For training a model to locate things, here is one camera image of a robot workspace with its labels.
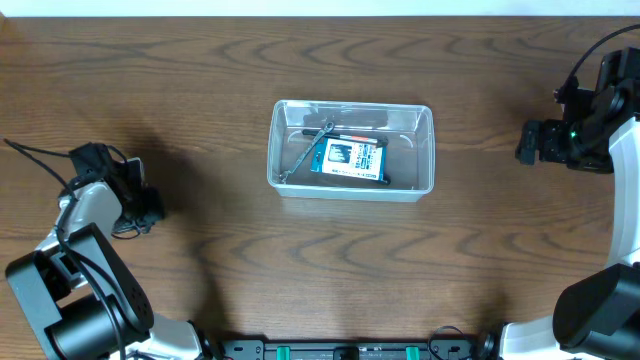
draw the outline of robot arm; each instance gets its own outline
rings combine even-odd
[[[605,56],[596,91],[573,81],[558,102],[563,121],[528,122],[516,156],[533,164],[564,163],[570,169],[614,172],[615,211],[605,270],[569,288],[553,316],[502,330],[504,360],[640,358],[640,51]]]
[[[155,189],[146,186],[140,159],[111,159],[107,147],[87,144],[71,151],[78,176],[59,199],[60,227],[112,306],[126,355],[158,359],[210,358],[206,339],[192,324],[153,313],[144,291],[111,247],[112,233],[146,233],[164,217]],[[88,295],[67,306],[56,303],[87,280],[61,250],[51,230],[36,250],[12,262],[6,277],[49,359],[120,359],[118,340],[103,304]]]

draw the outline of black cable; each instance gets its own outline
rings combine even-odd
[[[59,157],[66,157],[66,158],[71,157],[69,154],[64,154],[64,153],[59,153],[59,152],[55,152],[55,151],[38,149],[38,148],[31,147],[31,146],[18,144],[16,142],[14,142],[14,144],[20,146],[21,148],[23,148],[25,150],[29,150],[29,151],[33,151],[33,152],[39,152],[41,154],[46,154],[46,155],[51,155],[51,156],[59,156]]]
[[[582,63],[589,57],[589,55],[591,55],[591,53],[597,49],[600,45],[604,44],[605,42],[607,42],[608,40],[632,31],[632,30],[636,30],[636,29],[640,29],[640,24],[635,24],[635,25],[631,25],[631,26],[627,26],[624,27],[620,30],[614,31],[611,34],[603,37],[602,39],[600,39],[600,41],[598,41],[597,43],[595,43],[591,48],[589,48],[589,50],[587,50],[587,52],[584,53],[584,55],[582,55],[582,57],[580,58],[580,60],[578,60],[578,62],[576,63],[576,65],[573,67],[573,69],[571,70],[571,72],[569,73],[569,76],[567,76],[567,80],[565,80],[564,84],[562,85],[562,88],[566,88],[569,85],[569,82],[571,82],[571,78],[574,77],[576,75],[576,73],[578,72],[578,69],[580,68],[580,66],[582,65]]]
[[[45,169],[51,176],[53,176],[54,178],[56,178],[56,180],[58,180],[58,182],[60,184],[62,184],[62,186],[65,188],[65,190],[67,190],[67,192],[71,195],[71,197],[76,198],[75,194],[73,193],[73,191],[71,190],[71,187],[69,187],[69,184],[66,183],[66,181],[64,181],[64,179],[58,175],[58,173],[56,173],[55,171],[53,171],[53,169],[51,169],[49,166],[47,166],[45,163],[43,163],[42,161],[36,159],[33,157],[33,155],[29,154],[28,152],[26,152],[24,150],[24,148],[22,147],[23,145],[18,145],[12,141],[10,141],[9,139],[4,139],[4,142],[7,143],[7,145],[11,146],[12,148],[14,148],[15,150],[17,150],[20,154],[26,156],[27,158],[29,158],[31,161],[35,162],[36,164],[40,165],[40,167],[42,167],[43,169]]]
[[[149,355],[145,355],[143,353],[139,353],[139,352],[133,352],[131,353],[129,356],[127,356],[128,358],[133,358],[133,360],[137,360],[137,359],[141,359],[141,360],[155,360],[154,358],[152,358]]]
[[[437,328],[436,331],[434,331],[433,334],[431,335],[431,337],[429,338],[429,341],[427,341],[427,348],[429,349],[429,352],[433,356],[435,356],[437,360],[444,360],[444,359],[441,358],[440,355],[438,355],[435,351],[433,351],[433,349],[431,348],[431,341],[433,340],[434,336],[436,336],[442,330],[454,330],[454,331],[457,331],[458,333],[460,333],[460,335],[462,335],[462,337],[469,343],[469,345],[471,345],[470,349],[471,349],[471,352],[472,352],[466,358],[462,358],[462,360],[471,360],[473,358],[473,346],[474,346],[473,341],[471,341],[471,339],[465,333],[463,333],[460,329],[458,329],[457,327],[447,325],[447,326],[441,326],[441,327]]]
[[[109,276],[109,274],[107,274],[107,272],[104,271],[103,268],[98,266],[98,264],[93,262],[91,259],[89,259],[86,256],[80,254],[79,252],[73,251],[73,255],[75,255],[80,260],[81,263],[83,263],[84,265],[89,266],[90,268],[93,269],[93,271],[97,272],[98,275],[100,275],[100,277],[104,279],[104,281],[108,282],[109,286],[111,286],[111,288],[113,290],[118,292],[118,296],[120,296],[122,299],[125,298],[124,294],[122,293],[122,290],[115,284],[115,281],[113,280],[113,278],[111,276]]]
[[[118,156],[120,156],[122,158],[122,160],[124,161],[124,164],[127,165],[129,164],[129,162],[127,161],[127,157],[124,156],[124,154],[118,150],[117,147],[113,146],[113,145],[107,145],[107,147],[111,150],[113,150],[114,153],[118,154]]]
[[[76,257],[76,253],[69,247],[69,244],[67,244],[67,242],[64,240],[64,235],[63,235],[64,231],[60,227],[60,224],[64,224],[67,221],[67,218],[71,214],[71,210],[73,209],[75,204],[78,202],[78,198],[76,197],[74,192],[71,190],[69,185],[62,179],[62,177],[60,175],[58,175],[58,173],[53,171],[53,169],[51,169],[49,166],[44,164],[42,161],[34,158],[31,154],[26,152],[25,151],[26,147],[23,147],[21,145],[17,145],[15,143],[11,142],[8,139],[4,139],[4,142],[7,143],[7,145],[9,145],[12,148],[14,148],[15,150],[17,150],[20,154],[26,156],[28,159],[30,159],[33,162],[35,162],[36,164],[40,165],[40,167],[42,167],[50,175],[52,175],[54,178],[56,178],[56,180],[58,180],[62,184],[62,186],[69,192],[69,196],[71,197],[70,200],[69,200],[69,204],[67,204],[67,206],[65,207],[64,211],[62,211],[62,215],[60,215],[60,218],[58,219],[58,221],[54,225],[56,238],[58,240],[58,243],[60,244],[60,248],[62,249],[62,252],[64,252],[64,254],[69,258],[71,263],[78,269],[78,271],[80,271],[82,276],[84,276],[85,280],[87,280],[87,283],[89,283],[89,286],[91,286],[91,289],[93,290],[93,292],[96,294],[96,296],[98,297],[98,299],[102,303],[102,306],[104,306],[105,310],[107,311],[107,315],[109,316],[109,320],[111,321],[111,326],[113,327],[113,330],[114,330],[114,333],[115,333],[116,342],[118,343],[118,349],[119,349],[119,352],[120,352],[120,360],[126,360],[125,345],[124,345],[123,336],[122,336],[122,329],[120,329],[120,326],[118,325],[116,314],[113,311],[113,309],[111,308],[111,306],[109,305],[109,302],[107,300],[106,295],[104,294],[104,292],[102,291],[100,286],[98,286],[98,283],[96,282],[96,280],[93,278],[93,276],[87,270],[87,268],[84,266],[84,264],[82,262],[80,262],[80,260],[78,260],[78,258]]]
[[[111,233],[111,236],[114,239],[118,239],[118,240],[133,240],[133,239],[137,238],[138,236],[140,236],[140,234],[142,234],[142,232],[140,231],[139,227],[136,227],[135,230],[136,230],[136,234],[132,235],[132,236],[120,236],[120,235],[118,235],[118,234],[122,234],[122,233]]]

